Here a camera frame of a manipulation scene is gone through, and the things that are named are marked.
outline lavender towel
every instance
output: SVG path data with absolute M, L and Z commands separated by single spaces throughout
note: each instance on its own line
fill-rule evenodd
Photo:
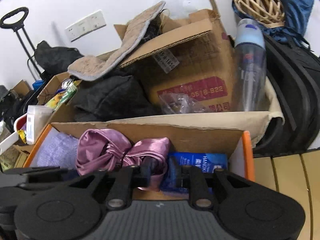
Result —
M 31 163 L 31 167 L 76 168 L 78 139 L 52 128 Z

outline blue object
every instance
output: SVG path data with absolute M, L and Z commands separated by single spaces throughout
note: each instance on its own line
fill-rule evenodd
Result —
M 237 28 L 235 48 L 243 43 L 252 43 L 265 48 L 263 34 L 260 28 L 257 28 L 258 22 L 252 19 L 242 19 Z
M 60 92 L 63 92 L 63 91 L 66 91 L 65 89 L 59 89 L 56 93 L 55 93 L 55 95 L 57 95 L 57 94 L 59 94 Z
M 257 29 L 257 27 L 256 26 L 254 26 L 253 24 L 247 24 L 246 26 L 245 26 L 246 28 L 253 28 L 253 29 Z
M 178 194 L 188 194 L 187 188 L 175 187 L 175 166 L 171 160 L 173 156 L 179 165 L 191 165 L 201 168 L 202 172 L 213 173 L 215 168 L 228 168 L 228 158 L 221 153 L 188 153 L 173 152 L 168 155 L 168 171 L 160 185 L 160 189 L 164 192 L 172 192 Z
M 314 0 L 280 0 L 284 6 L 285 22 L 283 27 L 267 28 L 264 25 L 260 25 L 262 31 L 265 34 L 270 35 L 276 41 L 280 43 L 287 43 L 285 34 L 289 34 L 294 37 L 298 46 L 302 46 L 301 43 L 308 42 L 303 38 L 306 29 L 310 13 Z M 250 15 L 241 13 L 232 2 L 232 7 L 235 13 L 240 18 L 251 18 Z
M 41 87 L 43 85 L 43 83 L 44 83 L 44 81 L 42 79 L 37 80 L 36 82 L 34 82 L 32 84 L 32 87 L 33 87 L 34 90 L 38 90 L 39 87 Z

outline clear plastic bottle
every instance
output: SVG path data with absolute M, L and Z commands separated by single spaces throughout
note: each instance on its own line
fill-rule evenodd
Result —
M 257 111 L 264 97 L 266 50 L 263 34 L 255 20 L 242 19 L 235 40 L 237 80 L 232 104 L 236 111 Z

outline label sticker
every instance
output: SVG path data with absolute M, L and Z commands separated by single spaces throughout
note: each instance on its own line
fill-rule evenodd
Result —
M 35 139 L 33 136 L 34 125 L 35 125 L 35 116 L 32 114 L 28 114 L 27 115 L 27 140 L 31 142 L 33 142 Z
M 163 69 L 163 71 L 168 74 L 173 70 L 180 62 L 168 49 L 165 49 L 157 54 L 152 55 L 158 65 Z
M 180 86 L 160 90 L 157 93 L 158 95 L 165 93 L 183 93 L 198 101 L 220 98 L 228 95 L 226 84 L 224 80 L 219 77 L 201 79 Z

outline red printed label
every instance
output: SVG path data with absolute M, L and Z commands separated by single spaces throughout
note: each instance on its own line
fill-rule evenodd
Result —
M 219 77 L 210 77 L 198 81 L 186 83 L 180 86 L 160 90 L 158 95 L 166 93 L 184 93 L 198 101 L 225 97 L 228 95 L 227 87 Z
M 225 111 L 230 111 L 230 104 L 229 102 L 224 102 L 222 104 L 216 104 L 216 105 L 211 105 L 209 108 L 213 112 L 225 112 Z

